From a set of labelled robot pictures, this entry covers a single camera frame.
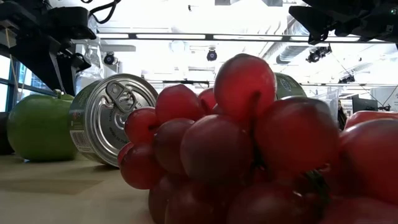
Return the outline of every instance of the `window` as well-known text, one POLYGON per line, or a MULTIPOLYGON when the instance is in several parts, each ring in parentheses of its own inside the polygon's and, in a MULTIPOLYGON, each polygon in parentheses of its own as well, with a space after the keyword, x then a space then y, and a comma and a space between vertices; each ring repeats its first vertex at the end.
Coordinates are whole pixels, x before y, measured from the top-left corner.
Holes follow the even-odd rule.
POLYGON ((25 83, 25 85, 29 85, 32 87, 40 88, 42 90, 51 89, 44 84, 35 74, 32 73, 25 65, 21 64, 19 66, 19 83, 25 83))
POLYGON ((0 112, 6 111, 8 86, 0 84, 0 112))
POLYGON ((0 56, 0 78, 8 79, 10 71, 10 59, 0 56))
POLYGON ((30 90, 24 90, 24 91, 22 92, 21 98, 19 98, 20 95, 21 95, 21 88, 18 88, 17 103, 20 102, 23 98, 25 98, 25 97, 27 97, 27 96, 29 96, 29 95, 44 95, 44 94, 36 93, 36 92, 30 91, 30 90))

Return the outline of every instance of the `green apple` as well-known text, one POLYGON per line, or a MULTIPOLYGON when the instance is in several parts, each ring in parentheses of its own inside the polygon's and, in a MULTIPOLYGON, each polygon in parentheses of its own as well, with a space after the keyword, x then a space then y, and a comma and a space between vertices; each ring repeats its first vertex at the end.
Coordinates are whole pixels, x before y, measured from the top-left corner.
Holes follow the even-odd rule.
POLYGON ((77 153, 68 130, 73 97, 30 95, 9 114, 7 136, 11 147, 30 161, 64 161, 77 153))

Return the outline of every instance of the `can lid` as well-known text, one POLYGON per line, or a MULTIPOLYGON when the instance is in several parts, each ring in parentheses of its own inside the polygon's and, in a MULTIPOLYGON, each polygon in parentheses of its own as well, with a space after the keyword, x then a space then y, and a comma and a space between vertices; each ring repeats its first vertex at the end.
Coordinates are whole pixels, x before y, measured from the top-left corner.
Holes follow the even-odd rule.
POLYGON ((86 132, 95 153, 108 164, 118 166, 118 152, 129 142, 124 123, 135 109, 155 106, 156 90, 144 79, 130 74, 102 80, 88 99, 86 132))

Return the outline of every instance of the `ceiling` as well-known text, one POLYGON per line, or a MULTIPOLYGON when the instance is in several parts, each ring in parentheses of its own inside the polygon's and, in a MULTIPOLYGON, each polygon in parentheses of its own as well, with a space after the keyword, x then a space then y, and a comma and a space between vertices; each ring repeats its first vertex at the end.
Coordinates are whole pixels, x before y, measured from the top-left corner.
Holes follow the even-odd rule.
MULTIPOLYGON (((87 9, 109 3, 94 0, 51 0, 53 7, 84 6, 87 9)), ((100 32, 195 33, 303 35, 308 32, 283 7, 268 7, 262 0, 238 0, 230 6, 219 6, 215 0, 122 0, 112 19, 100 25, 100 32)), ((99 19, 109 11, 97 13, 99 19)), ((151 80, 213 81, 221 64, 241 52, 264 58, 275 72, 294 77, 299 83, 337 83, 348 74, 358 83, 398 83, 393 72, 398 57, 395 44, 331 44, 333 53, 317 63, 305 59, 313 46, 303 43, 192 41, 192 40, 103 40, 103 45, 133 45, 135 52, 116 52, 123 72, 145 75, 151 80), (209 49, 216 49, 218 59, 208 62, 209 49)))

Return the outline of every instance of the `security camera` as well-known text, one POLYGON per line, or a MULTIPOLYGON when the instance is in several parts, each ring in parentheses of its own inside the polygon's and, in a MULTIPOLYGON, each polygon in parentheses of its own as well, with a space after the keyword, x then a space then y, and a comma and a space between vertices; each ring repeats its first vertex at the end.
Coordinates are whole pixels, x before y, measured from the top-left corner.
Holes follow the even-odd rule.
POLYGON ((207 53, 207 61, 212 62, 217 60, 217 53, 215 49, 210 49, 207 53))
POLYGON ((107 65, 116 65, 118 58, 114 56, 114 52, 107 52, 104 58, 104 63, 107 65))

